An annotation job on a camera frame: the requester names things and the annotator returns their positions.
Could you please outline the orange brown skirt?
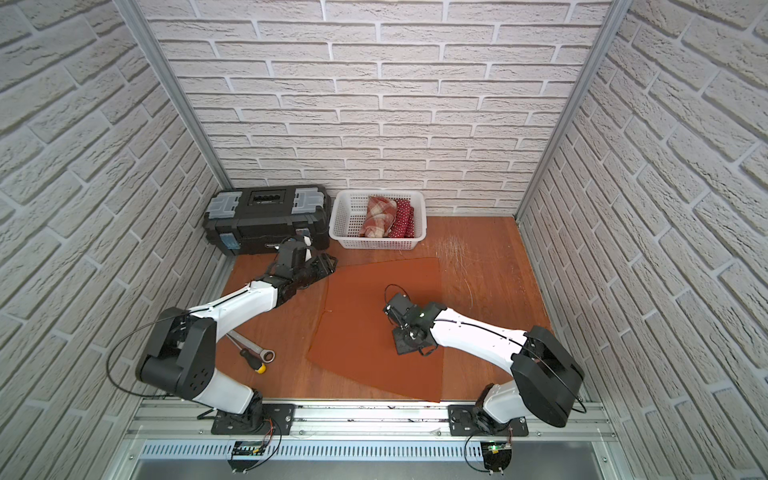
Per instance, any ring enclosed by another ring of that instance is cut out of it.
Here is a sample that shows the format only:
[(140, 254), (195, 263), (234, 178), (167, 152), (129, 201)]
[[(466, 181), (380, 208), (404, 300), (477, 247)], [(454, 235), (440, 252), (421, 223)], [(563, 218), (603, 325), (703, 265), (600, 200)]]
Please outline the orange brown skirt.
[(396, 351), (395, 326), (384, 308), (402, 292), (420, 306), (440, 301), (439, 260), (399, 260), (337, 270), (329, 278), (324, 312), (307, 358), (369, 387), (418, 400), (440, 400), (443, 353), (423, 357)]

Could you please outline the red polka dot skirt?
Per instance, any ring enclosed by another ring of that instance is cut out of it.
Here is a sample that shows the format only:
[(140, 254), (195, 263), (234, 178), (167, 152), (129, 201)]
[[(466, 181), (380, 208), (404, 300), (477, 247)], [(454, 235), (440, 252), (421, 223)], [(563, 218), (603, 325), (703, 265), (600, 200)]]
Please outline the red polka dot skirt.
[(415, 234), (415, 208), (407, 199), (396, 200), (396, 214), (388, 236), (390, 238), (413, 238)]

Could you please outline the red plaid skirt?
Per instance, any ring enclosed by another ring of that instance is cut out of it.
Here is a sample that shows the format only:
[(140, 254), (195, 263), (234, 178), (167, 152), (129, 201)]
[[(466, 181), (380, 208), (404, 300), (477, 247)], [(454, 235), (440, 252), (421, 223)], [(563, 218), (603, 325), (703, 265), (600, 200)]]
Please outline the red plaid skirt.
[(392, 199), (370, 197), (359, 235), (364, 238), (385, 238), (394, 223), (397, 209), (397, 203)]

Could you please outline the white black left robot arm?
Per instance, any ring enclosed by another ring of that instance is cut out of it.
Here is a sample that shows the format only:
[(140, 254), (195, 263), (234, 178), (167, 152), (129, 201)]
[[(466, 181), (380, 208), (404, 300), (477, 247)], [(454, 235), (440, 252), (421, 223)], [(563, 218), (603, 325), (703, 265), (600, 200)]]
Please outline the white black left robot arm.
[(116, 345), (147, 329), (149, 336), (136, 363), (138, 381), (237, 420), (260, 424), (260, 394), (216, 368), (217, 344), (240, 325), (329, 277), (337, 264), (337, 258), (318, 251), (308, 237), (289, 237), (265, 272), (244, 287), (188, 310), (169, 308)]

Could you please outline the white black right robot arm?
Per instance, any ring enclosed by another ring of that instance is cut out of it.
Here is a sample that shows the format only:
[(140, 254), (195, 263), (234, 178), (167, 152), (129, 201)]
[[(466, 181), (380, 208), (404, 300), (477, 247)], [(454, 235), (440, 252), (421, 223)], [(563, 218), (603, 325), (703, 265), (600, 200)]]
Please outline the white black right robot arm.
[(394, 325), (398, 354), (428, 356), (440, 347), (453, 348), (484, 360), (511, 375), (503, 384), (490, 384), (470, 413), (472, 428), (497, 435), (514, 419), (533, 416), (563, 428), (572, 412), (584, 414), (579, 398), (584, 371), (547, 329), (502, 328), (471, 319), (437, 302), (424, 306), (404, 294), (394, 295), (383, 308)]

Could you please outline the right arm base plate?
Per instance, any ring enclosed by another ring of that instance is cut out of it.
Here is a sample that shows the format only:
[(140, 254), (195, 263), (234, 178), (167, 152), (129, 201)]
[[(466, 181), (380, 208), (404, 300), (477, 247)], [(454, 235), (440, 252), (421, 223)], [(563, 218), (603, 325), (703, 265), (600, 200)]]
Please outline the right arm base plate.
[(450, 435), (469, 437), (472, 435), (527, 437), (528, 426), (524, 417), (513, 418), (499, 423), (483, 413), (475, 405), (451, 404), (447, 406)]

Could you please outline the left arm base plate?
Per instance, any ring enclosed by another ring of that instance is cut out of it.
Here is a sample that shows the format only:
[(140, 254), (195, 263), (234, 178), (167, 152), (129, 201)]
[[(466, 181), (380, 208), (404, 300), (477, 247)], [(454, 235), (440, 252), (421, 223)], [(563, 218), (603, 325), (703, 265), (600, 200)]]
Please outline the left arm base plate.
[(297, 405), (257, 402), (243, 414), (218, 411), (213, 419), (213, 435), (289, 435)]

